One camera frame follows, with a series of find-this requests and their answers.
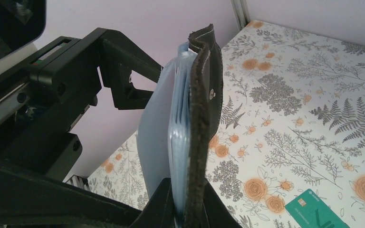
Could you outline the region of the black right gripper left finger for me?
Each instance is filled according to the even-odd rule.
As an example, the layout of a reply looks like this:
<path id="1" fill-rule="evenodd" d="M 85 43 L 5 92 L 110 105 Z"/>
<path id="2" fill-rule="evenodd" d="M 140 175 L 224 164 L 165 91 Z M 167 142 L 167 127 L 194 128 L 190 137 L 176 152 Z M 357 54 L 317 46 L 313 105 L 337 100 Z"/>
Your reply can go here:
<path id="1" fill-rule="evenodd" d="M 164 178 L 129 228 L 173 228 L 174 202 L 171 179 Z"/>

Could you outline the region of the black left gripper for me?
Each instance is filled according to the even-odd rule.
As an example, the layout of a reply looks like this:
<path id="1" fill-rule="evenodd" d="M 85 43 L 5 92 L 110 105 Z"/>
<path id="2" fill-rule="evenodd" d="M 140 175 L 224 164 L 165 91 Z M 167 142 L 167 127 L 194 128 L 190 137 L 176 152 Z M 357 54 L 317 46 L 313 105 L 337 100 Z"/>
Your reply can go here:
<path id="1" fill-rule="evenodd" d="M 62 181 L 82 151 L 70 129 L 96 105 L 98 65 L 119 110 L 145 109 L 153 94 L 133 72 L 157 83 L 163 69 L 120 31 L 59 37 L 0 75 L 0 160 Z"/>

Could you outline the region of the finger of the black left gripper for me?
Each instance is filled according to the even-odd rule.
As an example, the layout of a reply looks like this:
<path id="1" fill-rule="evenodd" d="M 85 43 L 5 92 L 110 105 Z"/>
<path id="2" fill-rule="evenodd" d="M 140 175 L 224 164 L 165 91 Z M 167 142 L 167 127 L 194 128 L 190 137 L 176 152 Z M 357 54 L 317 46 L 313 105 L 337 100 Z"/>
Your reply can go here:
<path id="1" fill-rule="evenodd" d="M 140 211 L 0 161 L 0 225 L 128 227 Z"/>

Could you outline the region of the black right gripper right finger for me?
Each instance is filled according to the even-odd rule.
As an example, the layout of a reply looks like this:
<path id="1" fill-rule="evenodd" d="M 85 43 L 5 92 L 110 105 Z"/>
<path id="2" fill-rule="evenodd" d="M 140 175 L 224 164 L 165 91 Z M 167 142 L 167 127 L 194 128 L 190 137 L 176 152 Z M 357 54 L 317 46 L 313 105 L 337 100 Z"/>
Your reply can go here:
<path id="1" fill-rule="evenodd" d="M 207 180 L 205 181 L 202 205 L 203 228 L 241 228 L 241 225 L 229 213 Z"/>

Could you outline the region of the teal magnetic stripe card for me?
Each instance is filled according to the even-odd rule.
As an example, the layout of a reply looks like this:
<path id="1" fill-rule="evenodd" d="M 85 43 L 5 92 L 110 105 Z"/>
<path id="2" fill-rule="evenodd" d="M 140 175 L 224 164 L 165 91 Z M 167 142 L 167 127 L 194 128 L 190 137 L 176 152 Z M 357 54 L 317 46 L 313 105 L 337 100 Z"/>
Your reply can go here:
<path id="1" fill-rule="evenodd" d="M 285 209 L 301 228 L 349 228 L 311 189 L 295 197 Z"/>

